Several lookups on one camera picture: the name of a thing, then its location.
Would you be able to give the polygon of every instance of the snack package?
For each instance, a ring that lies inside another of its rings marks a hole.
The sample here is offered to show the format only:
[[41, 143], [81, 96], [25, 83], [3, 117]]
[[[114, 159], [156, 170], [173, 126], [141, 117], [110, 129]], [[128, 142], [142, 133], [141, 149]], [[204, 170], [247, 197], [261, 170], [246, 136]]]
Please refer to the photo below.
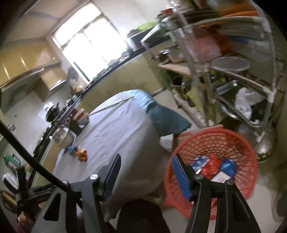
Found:
[[237, 164], [232, 159], [224, 159], [221, 162], [220, 171], [224, 172], [226, 175], [230, 176], [231, 179], [233, 179], [237, 172]]
[[215, 154], [209, 154], [208, 157], [209, 161], [204, 168], [202, 168], [200, 174], [205, 176], [207, 179], [211, 179], [219, 172], [221, 161]]
[[190, 166], [194, 169], [196, 174], [199, 174], [208, 161], [209, 158], [207, 156], [199, 155]]

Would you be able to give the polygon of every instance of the white cloth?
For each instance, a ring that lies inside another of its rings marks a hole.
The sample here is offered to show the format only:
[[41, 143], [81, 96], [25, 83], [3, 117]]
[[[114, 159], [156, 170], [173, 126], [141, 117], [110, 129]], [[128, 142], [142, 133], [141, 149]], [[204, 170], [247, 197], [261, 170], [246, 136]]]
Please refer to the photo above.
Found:
[[235, 95], [235, 108], [248, 120], [251, 118], [251, 106], [260, 103], [264, 97], [258, 92], [253, 92], [247, 88], [241, 88]]
[[[119, 93], [94, 111], [127, 97], [128, 94]], [[133, 99], [92, 113], [89, 124], [75, 139], [77, 146], [87, 149], [88, 161], [80, 162], [77, 157], [61, 151], [54, 175], [70, 183], [83, 181], [108, 164], [114, 153], [119, 153], [122, 165], [113, 193], [102, 203], [107, 221], [115, 217], [124, 203], [144, 197], [157, 188], [163, 181], [170, 152], [160, 145], [153, 122]]]

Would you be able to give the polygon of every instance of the red plastic basket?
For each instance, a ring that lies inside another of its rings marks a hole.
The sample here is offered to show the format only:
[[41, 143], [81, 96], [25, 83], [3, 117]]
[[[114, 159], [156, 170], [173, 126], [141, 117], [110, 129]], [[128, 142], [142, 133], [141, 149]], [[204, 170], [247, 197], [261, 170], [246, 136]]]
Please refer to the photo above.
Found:
[[[256, 154], [251, 145], [239, 134], [223, 129], [205, 129], [191, 135], [178, 145], [172, 155], [178, 153], [185, 164], [192, 164], [199, 155], [216, 154], [221, 159], [233, 159], [238, 165], [234, 181], [245, 199], [248, 199], [254, 189], [258, 166]], [[190, 217], [193, 204], [183, 197], [172, 170], [170, 157], [164, 175], [166, 198], [164, 203], [174, 206], [184, 216]], [[216, 199], [212, 202], [210, 220], [216, 219]]]

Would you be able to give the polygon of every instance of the window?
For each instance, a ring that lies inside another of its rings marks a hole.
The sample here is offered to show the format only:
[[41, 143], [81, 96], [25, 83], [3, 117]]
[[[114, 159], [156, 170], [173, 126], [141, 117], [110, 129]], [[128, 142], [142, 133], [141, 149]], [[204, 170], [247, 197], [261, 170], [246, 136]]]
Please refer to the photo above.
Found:
[[68, 61], [75, 62], [89, 80], [106, 69], [111, 60], [120, 58], [128, 47], [91, 2], [67, 18], [52, 37]]

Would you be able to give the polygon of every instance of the green bottle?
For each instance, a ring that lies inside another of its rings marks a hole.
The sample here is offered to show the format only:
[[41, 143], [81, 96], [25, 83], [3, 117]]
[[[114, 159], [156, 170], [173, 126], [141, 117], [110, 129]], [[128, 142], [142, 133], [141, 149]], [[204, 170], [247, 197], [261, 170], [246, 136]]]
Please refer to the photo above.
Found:
[[4, 162], [6, 166], [8, 165], [9, 162], [13, 163], [14, 165], [21, 165], [21, 161], [17, 158], [15, 154], [13, 155], [4, 155], [3, 156]]

